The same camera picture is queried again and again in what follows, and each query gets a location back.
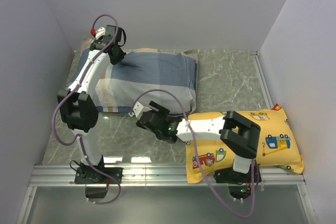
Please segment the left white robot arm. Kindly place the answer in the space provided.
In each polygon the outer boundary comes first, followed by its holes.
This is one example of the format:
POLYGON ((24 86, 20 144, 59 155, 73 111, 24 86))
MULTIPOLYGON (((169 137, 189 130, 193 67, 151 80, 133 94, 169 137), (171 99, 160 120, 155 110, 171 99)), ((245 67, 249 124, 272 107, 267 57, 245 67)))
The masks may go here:
POLYGON ((77 142, 81 161, 77 173, 88 177, 93 183, 105 179, 104 161, 95 137, 94 128, 98 121, 98 109, 93 101, 96 85, 108 65, 116 65, 125 56, 121 49, 126 41, 123 28, 107 25, 106 28, 92 29, 93 41, 87 50, 87 59, 66 90, 57 94, 59 113, 62 121, 74 134, 72 145, 77 142))

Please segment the blue plaid pillowcase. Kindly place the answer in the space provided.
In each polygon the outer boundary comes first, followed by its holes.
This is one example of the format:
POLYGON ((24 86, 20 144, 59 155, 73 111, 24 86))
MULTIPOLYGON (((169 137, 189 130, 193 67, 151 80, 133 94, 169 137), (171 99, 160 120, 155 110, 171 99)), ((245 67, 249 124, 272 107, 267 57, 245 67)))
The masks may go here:
MULTIPOLYGON (((85 49, 71 83, 87 59, 85 49)), ((129 51, 116 65, 103 71, 93 95, 100 112, 128 113, 135 101, 150 101, 167 108, 172 115, 196 110, 198 57, 196 50, 176 54, 159 49, 129 51)))

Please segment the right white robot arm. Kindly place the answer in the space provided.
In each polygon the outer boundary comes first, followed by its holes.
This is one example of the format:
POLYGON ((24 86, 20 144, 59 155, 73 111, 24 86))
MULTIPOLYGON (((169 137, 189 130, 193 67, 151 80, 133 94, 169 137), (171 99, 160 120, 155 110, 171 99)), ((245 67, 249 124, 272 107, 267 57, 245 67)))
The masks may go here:
POLYGON ((148 107, 135 102, 130 114, 137 118, 137 126, 152 132, 159 140, 174 144, 177 141, 194 146, 192 167, 205 175, 228 151, 234 153, 232 178, 243 182, 257 157, 260 126, 236 111, 228 111, 209 119, 190 119, 185 116, 170 116, 170 111, 151 101, 148 107), (198 141, 219 141, 224 144, 217 151, 201 154, 198 141))

